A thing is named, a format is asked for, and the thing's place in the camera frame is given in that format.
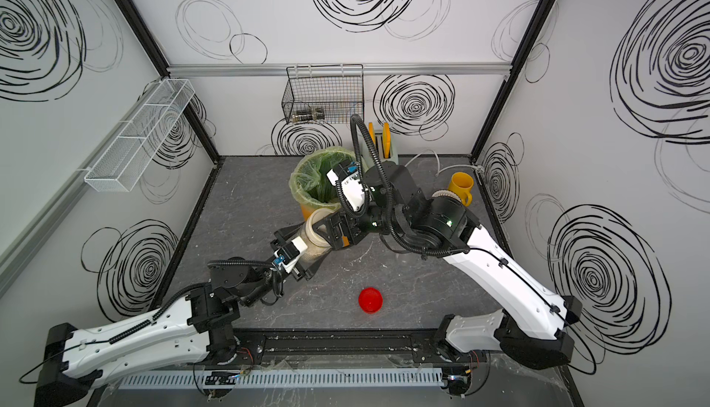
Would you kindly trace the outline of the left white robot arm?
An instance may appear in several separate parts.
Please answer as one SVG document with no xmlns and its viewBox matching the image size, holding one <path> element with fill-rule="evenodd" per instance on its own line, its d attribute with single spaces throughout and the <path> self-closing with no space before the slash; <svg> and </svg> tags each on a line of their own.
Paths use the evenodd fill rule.
<svg viewBox="0 0 710 407">
<path fill-rule="evenodd" d="M 155 310 L 92 329 L 52 327 L 34 369 L 34 405 L 68 406 L 114 380 L 164 366 L 232 363 L 248 353 L 232 326 L 240 309 L 270 292 L 280 297 L 290 274 L 303 277 L 330 250 L 303 224 L 266 260 L 209 262 L 209 281 L 184 287 Z"/>
</svg>

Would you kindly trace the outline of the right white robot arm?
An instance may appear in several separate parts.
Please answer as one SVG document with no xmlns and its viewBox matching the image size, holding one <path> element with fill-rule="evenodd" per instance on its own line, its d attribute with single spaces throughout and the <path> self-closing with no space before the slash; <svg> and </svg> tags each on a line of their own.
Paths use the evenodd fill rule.
<svg viewBox="0 0 710 407">
<path fill-rule="evenodd" d="M 545 288 L 455 194 L 442 190 L 427 196 L 406 167 L 379 159 L 361 116 L 352 116 L 349 127 L 354 159 L 328 174 L 341 208 L 316 222 L 314 230 L 334 250 L 371 233 L 389 235 L 401 251 L 440 258 L 491 295 L 499 310 L 442 321 L 437 346 L 447 358 L 490 351 L 535 370 L 569 366 L 575 351 L 571 328 L 582 317 L 581 301 Z"/>
</svg>

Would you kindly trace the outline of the cream lid oatmeal jar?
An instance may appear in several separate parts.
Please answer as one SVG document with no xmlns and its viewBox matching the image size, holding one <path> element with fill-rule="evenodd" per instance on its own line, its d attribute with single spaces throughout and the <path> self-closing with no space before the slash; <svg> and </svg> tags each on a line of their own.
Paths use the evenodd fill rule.
<svg viewBox="0 0 710 407">
<path fill-rule="evenodd" d="M 298 257 L 286 265 L 287 272 L 292 272 L 295 268 L 300 268 L 300 273 L 303 275 L 329 254 L 332 247 L 327 240 L 325 240 L 324 235 L 314 229 L 314 224 L 331 214 L 332 211 L 329 209 L 317 209 L 307 218 L 296 233 L 288 238 L 287 245 L 293 244 L 296 247 Z"/>
</svg>

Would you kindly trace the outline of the cream jar lid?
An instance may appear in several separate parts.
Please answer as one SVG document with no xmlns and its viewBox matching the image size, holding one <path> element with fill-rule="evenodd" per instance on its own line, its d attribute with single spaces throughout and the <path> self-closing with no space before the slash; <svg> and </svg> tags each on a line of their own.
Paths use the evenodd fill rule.
<svg viewBox="0 0 710 407">
<path fill-rule="evenodd" d="M 334 213 L 333 210 L 328 208 L 316 209 L 304 224 L 304 233 L 308 242 L 319 248 L 330 248 L 331 245 L 328 242 L 328 232 L 325 224 L 327 223 L 327 218 Z"/>
</svg>

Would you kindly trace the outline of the yellow trash bin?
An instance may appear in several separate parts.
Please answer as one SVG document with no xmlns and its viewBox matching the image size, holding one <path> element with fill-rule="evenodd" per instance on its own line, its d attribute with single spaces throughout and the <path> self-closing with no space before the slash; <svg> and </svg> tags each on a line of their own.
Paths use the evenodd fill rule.
<svg viewBox="0 0 710 407">
<path fill-rule="evenodd" d="M 304 223 L 301 228 L 300 235 L 303 238 L 303 240 L 305 240 L 305 242 L 307 242 L 307 244 L 310 244 L 310 243 L 308 242 L 308 240 L 305 236 L 305 233 L 304 233 L 304 224 L 305 224 L 305 221 L 307 220 L 307 218 L 309 218 L 310 214 L 312 214 L 316 209 L 318 209 L 318 208 L 312 208 L 312 207 L 308 207 L 308 206 L 301 207 L 301 211 L 304 216 Z M 339 214 L 338 210 L 334 210 L 334 209 L 331 209 L 331 210 L 333 210 L 334 213 L 327 218 L 327 223 L 325 224 L 325 227 L 327 227 L 327 232 L 328 232 L 327 238 L 328 238 L 329 244 L 331 245 L 330 248 L 336 247 L 336 249 L 339 249 L 340 247 L 344 246 L 343 241 L 342 241 L 342 230 L 339 227 L 340 214 Z"/>
</svg>

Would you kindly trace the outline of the red jar lid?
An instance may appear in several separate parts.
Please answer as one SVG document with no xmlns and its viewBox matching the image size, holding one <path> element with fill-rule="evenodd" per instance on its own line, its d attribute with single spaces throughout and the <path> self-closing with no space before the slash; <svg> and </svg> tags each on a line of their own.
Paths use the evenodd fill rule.
<svg viewBox="0 0 710 407">
<path fill-rule="evenodd" d="M 360 308 L 367 314 L 377 313 L 382 308 L 383 303 L 384 298 L 381 292 L 373 287 L 363 289 L 358 298 Z"/>
</svg>

